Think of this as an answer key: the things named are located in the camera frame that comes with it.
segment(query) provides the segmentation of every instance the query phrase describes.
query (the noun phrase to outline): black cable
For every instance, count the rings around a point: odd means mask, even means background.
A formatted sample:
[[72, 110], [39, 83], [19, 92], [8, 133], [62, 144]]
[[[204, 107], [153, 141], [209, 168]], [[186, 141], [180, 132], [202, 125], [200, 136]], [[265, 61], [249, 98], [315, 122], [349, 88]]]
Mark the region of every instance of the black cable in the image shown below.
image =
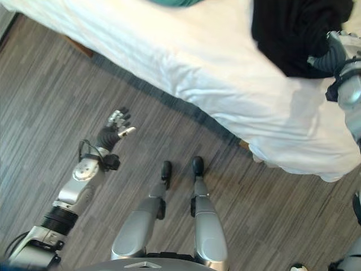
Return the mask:
[[7, 254], [11, 248], [11, 246], [17, 241], [17, 243], [13, 246], [9, 256], [15, 251], [15, 249], [17, 248], [17, 246], [20, 244], [20, 242], [28, 235], [29, 231], [27, 231], [26, 233], [22, 233], [19, 236], [17, 236], [14, 240], [11, 241], [11, 243], [7, 246], [4, 256], [7, 257]]
[[80, 140], [80, 142], [79, 142], [79, 148], [78, 148], [78, 160], [79, 160], [79, 162], [81, 161], [82, 149], [83, 149], [84, 143], [86, 143], [86, 144], [88, 145], [88, 153], [90, 153], [90, 148], [93, 148], [93, 149], [98, 153], [98, 156], [99, 156], [99, 158], [100, 158], [100, 161], [101, 161], [102, 165], [105, 167], [104, 158], [103, 158], [103, 156], [101, 155], [100, 151], [99, 151], [96, 147], [94, 147], [94, 146], [89, 142], [89, 140], [87, 140], [87, 139], [82, 139], [82, 140]]

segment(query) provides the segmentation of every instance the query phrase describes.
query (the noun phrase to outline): silver robot leg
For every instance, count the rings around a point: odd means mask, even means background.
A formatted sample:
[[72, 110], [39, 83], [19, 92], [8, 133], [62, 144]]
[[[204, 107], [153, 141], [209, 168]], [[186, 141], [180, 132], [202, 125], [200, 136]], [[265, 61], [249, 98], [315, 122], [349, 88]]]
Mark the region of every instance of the silver robot leg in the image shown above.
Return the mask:
[[144, 257], [154, 228], [156, 219], [165, 216], [165, 201], [163, 197], [169, 188], [171, 164], [165, 161], [162, 168], [162, 180], [143, 200], [139, 207], [132, 211], [119, 231], [112, 246], [111, 259], [126, 259]]
[[198, 263], [217, 271], [229, 270], [228, 251], [222, 224], [209, 199], [207, 186], [203, 181], [203, 160], [193, 159], [195, 174], [194, 198], [191, 215], [195, 217], [195, 259]]

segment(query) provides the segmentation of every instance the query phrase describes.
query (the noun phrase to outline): floor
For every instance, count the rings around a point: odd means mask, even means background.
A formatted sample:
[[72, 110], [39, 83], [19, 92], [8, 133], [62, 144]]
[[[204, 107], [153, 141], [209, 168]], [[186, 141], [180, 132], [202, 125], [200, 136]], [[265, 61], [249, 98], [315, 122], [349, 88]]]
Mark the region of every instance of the floor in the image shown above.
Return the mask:
[[230, 132], [102, 56], [81, 55], [25, 17], [0, 52], [0, 254], [40, 222], [71, 178], [79, 140], [94, 141], [108, 115], [130, 108], [138, 131], [114, 149], [121, 167], [78, 220], [62, 266], [109, 259], [126, 215], [174, 165], [166, 218], [148, 251], [193, 252], [191, 159], [205, 160], [206, 183], [222, 220], [231, 270], [288, 270], [295, 261], [325, 270], [360, 236], [351, 197], [359, 169], [337, 183], [253, 162]]

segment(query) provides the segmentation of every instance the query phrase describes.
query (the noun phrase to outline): bed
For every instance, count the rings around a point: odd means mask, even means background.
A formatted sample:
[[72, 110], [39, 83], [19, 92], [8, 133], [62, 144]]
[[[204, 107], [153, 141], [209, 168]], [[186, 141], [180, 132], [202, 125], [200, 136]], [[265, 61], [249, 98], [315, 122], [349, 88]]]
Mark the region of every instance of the bed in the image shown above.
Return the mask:
[[[339, 180], [361, 162], [344, 113], [327, 102], [333, 82], [285, 77], [250, 35], [250, 0], [188, 8], [147, 0], [0, 0], [193, 103], [249, 143], [256, 161]], [[361, 1], [345, 25], [361, 35]]]

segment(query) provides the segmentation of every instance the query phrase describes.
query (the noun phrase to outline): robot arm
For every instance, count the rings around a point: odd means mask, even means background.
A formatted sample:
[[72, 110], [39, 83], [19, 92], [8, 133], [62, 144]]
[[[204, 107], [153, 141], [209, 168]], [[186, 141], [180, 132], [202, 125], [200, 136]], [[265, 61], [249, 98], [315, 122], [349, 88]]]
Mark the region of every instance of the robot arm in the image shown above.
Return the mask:
[[326, 93], [345, 112], [345, 123], [361, 150], [361, 38], [345, 31], [327, 35], [330, 50], [321, 58], [309, 57], [315, 68], [332, 72], [336, 81]]
[[[116, 110], [97, 136], [96, 145], [84, 140], [80, 144], [79, 163], [75, 166], [72, 178], [61, 189], [52, 209], [40, 226], [34, 226], [16, 246], [8, 258], [8, 264], [28, 269], [47, 269], [60, 262], [56, 253], [64, 246], [65, 239], [78, 217], [90, 205], [98, 188], [103, 184], [105, 172], [117, 170], [120, 162], [117, 155], [111, 154], [115, 144], [135, 130], [126, 128], [130, 115], [127, 111]], [[89, 151], [81, 155], [83, 144]]]

